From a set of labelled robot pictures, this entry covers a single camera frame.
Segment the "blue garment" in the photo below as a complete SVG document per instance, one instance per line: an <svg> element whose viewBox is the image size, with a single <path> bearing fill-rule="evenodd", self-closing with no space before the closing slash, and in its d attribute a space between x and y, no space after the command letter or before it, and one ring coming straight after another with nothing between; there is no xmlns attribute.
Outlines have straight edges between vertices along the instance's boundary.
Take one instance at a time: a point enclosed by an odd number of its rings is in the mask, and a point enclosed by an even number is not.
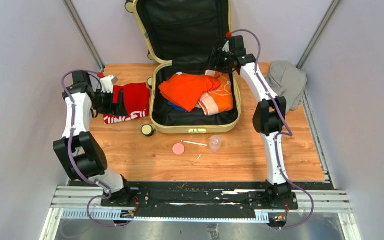
<svg viewBox="0 0 384 240"><path fill-rule="evenodd" d="M182 107L180 107L180 106L178 106L178 105L176 105L176 104L174 104L174 103L172 103L170 101L168 101L167 104L169 106L173 107L173 109L176 110L176 111L180 111L180 112L184 112L184 113L188 112L186 109L184 109L184 108L182 108Z"/></svg>

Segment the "clear plastic cup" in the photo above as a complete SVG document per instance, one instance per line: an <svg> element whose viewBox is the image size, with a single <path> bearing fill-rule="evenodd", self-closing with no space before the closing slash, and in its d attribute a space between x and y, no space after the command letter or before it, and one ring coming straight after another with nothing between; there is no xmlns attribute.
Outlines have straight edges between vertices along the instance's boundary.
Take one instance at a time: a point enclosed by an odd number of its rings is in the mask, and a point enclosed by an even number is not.
<svg viewBox="0 0 384 240"><path fill-rule="evenodd" d="M219 135L213 135L209 139L209 149L213 153L218 153L222 146L222 137Z"/></svg>

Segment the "red printed shirt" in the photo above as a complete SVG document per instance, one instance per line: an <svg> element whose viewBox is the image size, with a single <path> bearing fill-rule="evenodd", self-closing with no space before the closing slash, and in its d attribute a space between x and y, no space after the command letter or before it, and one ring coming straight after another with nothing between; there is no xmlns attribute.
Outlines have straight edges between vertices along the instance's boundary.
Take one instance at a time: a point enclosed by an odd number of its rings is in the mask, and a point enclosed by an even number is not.
<svg viewBox="0 0 384 240"><path fill-rule="evenodd" d="M128 122L135 119L145 118L149 115L150 89L145 82L114 86L113 106L116 103L116 97L119 91L123 91L124 93L127 116L116 116L114 110L114 114L103 115L103 122L105 124Z"/></svg>

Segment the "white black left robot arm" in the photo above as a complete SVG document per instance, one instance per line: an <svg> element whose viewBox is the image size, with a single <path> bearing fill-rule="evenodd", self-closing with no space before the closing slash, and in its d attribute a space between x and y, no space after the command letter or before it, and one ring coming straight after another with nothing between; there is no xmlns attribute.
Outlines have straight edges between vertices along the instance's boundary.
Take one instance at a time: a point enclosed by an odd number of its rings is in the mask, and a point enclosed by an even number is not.
<svg viewBox="0 0 384 240"><path fill-rule="evenodd" d="M124 93L114 89L115 75L91 70L72 70L61 79L66 104L66 124L53 150L71 180L99 186L103 198L122 207L135 201L129 182L109 166L104 150L91 133L98 114L127 116Z"/></svg>

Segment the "orange white patterned garment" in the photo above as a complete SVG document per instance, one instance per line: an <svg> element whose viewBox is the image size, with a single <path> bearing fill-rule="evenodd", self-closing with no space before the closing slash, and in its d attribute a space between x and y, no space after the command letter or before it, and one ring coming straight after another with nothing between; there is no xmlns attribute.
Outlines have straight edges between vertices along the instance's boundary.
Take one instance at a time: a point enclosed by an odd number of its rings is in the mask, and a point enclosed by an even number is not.
<svg viewBox="0 0 384 240"><path fill-rule="evenodd" d="M195 107L202 109L206 116L232 110L234 98L229 74L207 70L205 75L216 78L220 82L220 86L215 90L203 93Z"/></svg>

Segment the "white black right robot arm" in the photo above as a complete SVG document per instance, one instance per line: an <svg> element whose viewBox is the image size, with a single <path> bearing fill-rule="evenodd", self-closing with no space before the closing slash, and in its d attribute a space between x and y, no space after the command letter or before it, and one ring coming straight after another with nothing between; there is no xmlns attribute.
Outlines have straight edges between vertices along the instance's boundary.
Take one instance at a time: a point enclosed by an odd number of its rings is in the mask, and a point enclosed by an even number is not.
<svg viewBox="0 0 384 240"><path fill-rule="evenodd" d="M253 197L256 205L272 209L293 205L292 185L288 182L282 150L282 131L286 125L287 101L269 86L253 54L248 54L241 35L226 34L224 45L215 47L208 58L210 69L237 72L247 83L257 101L252 118L254 130L260 135L267 164L267 187L264 195Z"/></svg>

